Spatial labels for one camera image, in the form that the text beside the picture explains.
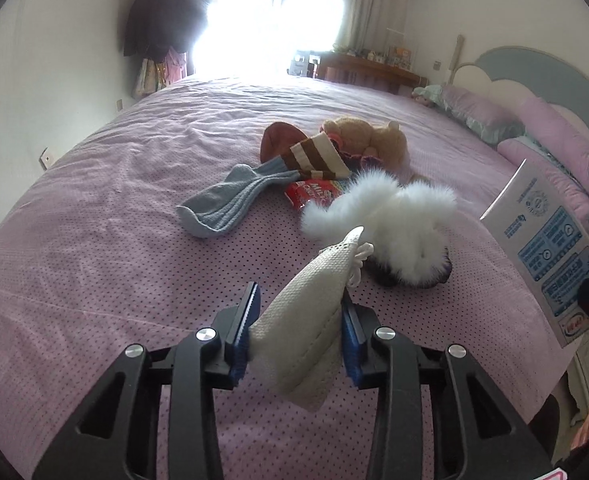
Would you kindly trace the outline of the white fabric pouch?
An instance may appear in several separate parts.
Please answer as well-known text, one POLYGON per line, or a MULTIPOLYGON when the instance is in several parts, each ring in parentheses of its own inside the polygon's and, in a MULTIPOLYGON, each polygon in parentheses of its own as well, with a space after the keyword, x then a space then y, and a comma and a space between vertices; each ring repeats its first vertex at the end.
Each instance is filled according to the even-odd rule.
POLYGON ((323 405, 339 373, 341 301, 360 283, 373 245, 362 226, 323 248, 250 327, 250 368, 262 384, 309 412, 323 405))

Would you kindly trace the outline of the white fluffy fur piece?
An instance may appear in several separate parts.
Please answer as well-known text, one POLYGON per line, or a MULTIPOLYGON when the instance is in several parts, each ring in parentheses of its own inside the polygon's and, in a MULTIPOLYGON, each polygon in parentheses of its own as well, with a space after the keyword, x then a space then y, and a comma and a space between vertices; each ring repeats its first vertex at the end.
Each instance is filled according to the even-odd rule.
POLYGON ((431 288, 451 276, 447 240, 441 229, 455 213, 451 188, 417 180, 399 182, 379 169, 363 171, 329 205, 308 202, 301 231, 325 246, 361 226, 372 244, 368 272, 380 285, 431 288))

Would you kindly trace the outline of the red snack packet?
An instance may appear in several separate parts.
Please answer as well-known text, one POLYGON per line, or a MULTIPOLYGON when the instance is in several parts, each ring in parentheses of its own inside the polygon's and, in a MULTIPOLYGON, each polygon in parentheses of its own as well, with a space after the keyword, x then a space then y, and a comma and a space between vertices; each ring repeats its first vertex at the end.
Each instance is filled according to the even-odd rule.
POLYGON ((290 183, 285 196, 296 210, 302 209, 307 203, 329 206, 346 188, 345 181, 308 179, 290 183))

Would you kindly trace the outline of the blue grey sock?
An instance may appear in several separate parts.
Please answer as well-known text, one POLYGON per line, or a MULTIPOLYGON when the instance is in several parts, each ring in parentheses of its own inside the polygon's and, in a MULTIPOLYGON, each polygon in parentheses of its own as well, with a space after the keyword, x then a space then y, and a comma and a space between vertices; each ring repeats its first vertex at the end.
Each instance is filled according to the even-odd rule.
POLYGON ((197 238, 225 235, 238 226, 265 188, 273 184, 289 184, 300 177, 300 172, 288 169, 281 157, 255 168, 236 165, 222 182, 177 206, 180 224, 189 235, 197 238))

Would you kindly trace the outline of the brown striped sock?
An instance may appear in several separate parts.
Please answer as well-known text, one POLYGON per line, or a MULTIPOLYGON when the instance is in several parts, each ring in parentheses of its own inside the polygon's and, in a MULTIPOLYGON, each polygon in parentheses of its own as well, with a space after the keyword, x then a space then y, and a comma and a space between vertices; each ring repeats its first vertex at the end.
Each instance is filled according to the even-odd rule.
POLYGON ((346 180, 352 176, 352 171, 323 132, 292 145, 281 158, 286 167, 300 174, 303 180, 346 180))

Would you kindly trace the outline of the white blue cardboard box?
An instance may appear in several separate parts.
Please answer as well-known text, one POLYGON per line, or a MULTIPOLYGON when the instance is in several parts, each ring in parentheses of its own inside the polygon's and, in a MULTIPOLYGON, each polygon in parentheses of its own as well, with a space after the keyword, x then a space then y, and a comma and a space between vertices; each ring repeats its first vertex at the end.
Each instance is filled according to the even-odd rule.
POLYGON ((589 280, 589 235, 533 162, 523 160, 480 218, 523 277, 562 347, 589 330, 577 295, 589 280))

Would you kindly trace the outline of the rust orange sock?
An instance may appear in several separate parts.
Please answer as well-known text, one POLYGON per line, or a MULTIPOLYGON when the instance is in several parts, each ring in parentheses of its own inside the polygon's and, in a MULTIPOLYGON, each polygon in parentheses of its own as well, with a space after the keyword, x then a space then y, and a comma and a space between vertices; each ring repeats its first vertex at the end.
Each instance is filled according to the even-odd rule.
POLYGON ((306 139, 307 135, 296 126, 288 122, 273 122, 264 130, 262 136, 260 162, 268 162, 306 139))

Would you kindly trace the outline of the purple bed sheet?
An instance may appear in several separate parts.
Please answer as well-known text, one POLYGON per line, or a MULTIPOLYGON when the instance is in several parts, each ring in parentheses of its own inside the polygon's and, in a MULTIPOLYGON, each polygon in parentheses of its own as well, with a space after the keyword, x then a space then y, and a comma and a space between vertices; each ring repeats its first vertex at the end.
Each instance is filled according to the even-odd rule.
POLYGON ((0 450, 29 477, 60 426, 132 342, 176 344, 238 301, 264 302, 317 254, 279 186, 232 232, 198 240, 177 206, 259 161, 264 129, 395 120, 419 174, 454 188, 453 272, 431 289, 364 278, 353 297, 416 344, 467 347, 524 418, 571 363, 520 274, 480 221, 515 168, 457 122, 401 96, 284 77, 189 78, 72 148, 0 224, 0 450))

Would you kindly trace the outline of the tan teddy bear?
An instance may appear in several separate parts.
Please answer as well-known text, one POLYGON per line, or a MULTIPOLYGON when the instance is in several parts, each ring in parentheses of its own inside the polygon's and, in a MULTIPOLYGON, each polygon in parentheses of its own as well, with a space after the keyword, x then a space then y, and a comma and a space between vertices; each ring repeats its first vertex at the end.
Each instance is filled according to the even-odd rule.
POLYGON ((326 120, 319 131, 326 133, 340 152, 378 158, 389 171, 400 170, 409 162, 407 139, 398 122, 373 126, 363 119, 341 117, 326 120))

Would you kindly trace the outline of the purple pillow with frill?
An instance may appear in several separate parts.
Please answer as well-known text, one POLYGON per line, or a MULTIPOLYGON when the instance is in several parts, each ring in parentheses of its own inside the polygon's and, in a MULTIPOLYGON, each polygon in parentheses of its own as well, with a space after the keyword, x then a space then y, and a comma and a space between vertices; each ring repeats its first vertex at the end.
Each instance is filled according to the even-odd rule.
POLYGON ((411 97, 456 120, 494 148, 503 140, 525 133, 523 122, 514 112, 464 88, 429 84, 413 89, 411 97))

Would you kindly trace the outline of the wooden desk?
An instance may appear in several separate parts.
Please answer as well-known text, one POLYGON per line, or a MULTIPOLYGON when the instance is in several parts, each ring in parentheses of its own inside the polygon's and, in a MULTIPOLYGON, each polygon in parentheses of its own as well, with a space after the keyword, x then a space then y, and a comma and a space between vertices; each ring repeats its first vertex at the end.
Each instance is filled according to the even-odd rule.
POLYGON ((428 79, 410 70, 370 61, 368 58, 337 52, 323 52, 317 67, 316 76, 320 80, 330 80, 330 75, 337 75, 345 84, 365 87, 372 82, 372 88, 393 94, 401 94, 406 90, 424 87, 428 79))

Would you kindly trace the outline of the folded purple quilt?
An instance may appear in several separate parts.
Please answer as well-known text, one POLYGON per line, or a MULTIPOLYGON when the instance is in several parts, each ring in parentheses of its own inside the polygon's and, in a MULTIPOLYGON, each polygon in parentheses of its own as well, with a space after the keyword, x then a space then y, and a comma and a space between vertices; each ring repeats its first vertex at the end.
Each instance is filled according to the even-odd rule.
POLYGON ((535 165, 589 229, 589 139, 546 101, 531 96, 518 107, 525 133, 497 145, 515 166, 535 165))

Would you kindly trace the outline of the blue white headboard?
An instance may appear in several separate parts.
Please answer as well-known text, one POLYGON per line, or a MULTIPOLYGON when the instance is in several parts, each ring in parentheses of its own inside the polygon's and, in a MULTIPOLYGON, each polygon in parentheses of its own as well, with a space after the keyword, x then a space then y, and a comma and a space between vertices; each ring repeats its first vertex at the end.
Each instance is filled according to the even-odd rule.
POLYGON ((499 47, 460 64, 449 82, 488 94, 496 81, 522 84, 534 96, 572 112, 589 130, 589 78, 552 54, 526 47, 499 47))

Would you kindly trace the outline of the pink patterned curtain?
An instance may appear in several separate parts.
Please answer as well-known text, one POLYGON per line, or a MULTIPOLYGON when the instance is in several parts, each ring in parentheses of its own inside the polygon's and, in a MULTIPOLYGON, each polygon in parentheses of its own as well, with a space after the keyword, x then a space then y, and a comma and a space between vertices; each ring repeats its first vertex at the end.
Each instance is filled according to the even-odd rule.
POLYGON ((343 0, 335 45, 340 50, 385 52, 401 39, 408 0, 343 0))

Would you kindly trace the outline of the dark coats on rack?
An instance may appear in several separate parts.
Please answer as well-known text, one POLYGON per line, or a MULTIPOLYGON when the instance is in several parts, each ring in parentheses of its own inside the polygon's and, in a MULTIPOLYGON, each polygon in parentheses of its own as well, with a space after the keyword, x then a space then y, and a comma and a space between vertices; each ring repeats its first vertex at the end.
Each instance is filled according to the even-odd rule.
POLYGON ((206 27, 210 0, 135 0, 126 20, 123 54, 160 63, 189 53, 206 27))

